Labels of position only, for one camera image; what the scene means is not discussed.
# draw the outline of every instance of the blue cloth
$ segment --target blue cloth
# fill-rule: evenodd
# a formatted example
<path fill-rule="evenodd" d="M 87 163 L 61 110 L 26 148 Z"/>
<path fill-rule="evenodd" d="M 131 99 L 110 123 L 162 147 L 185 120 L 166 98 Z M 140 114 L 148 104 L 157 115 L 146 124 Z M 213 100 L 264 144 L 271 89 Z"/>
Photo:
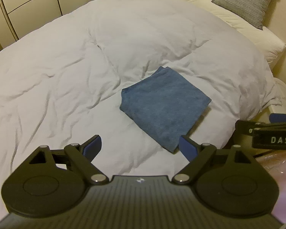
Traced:
<path fill-rule="evenodd" d="M 211 99 L 170 67 L 122 90 L 120 109 L 170 152 Z"/>

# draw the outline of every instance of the folded blue fabric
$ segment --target folded blue fabric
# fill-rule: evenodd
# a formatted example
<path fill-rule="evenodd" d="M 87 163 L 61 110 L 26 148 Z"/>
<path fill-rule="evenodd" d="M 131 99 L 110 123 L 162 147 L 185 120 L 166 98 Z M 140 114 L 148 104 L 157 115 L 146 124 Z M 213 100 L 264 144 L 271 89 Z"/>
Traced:
<path fill-rule="evenodd" d="M 120 109 L 170 152 L 211 99 L 170 67 L 122 90 Z"/>

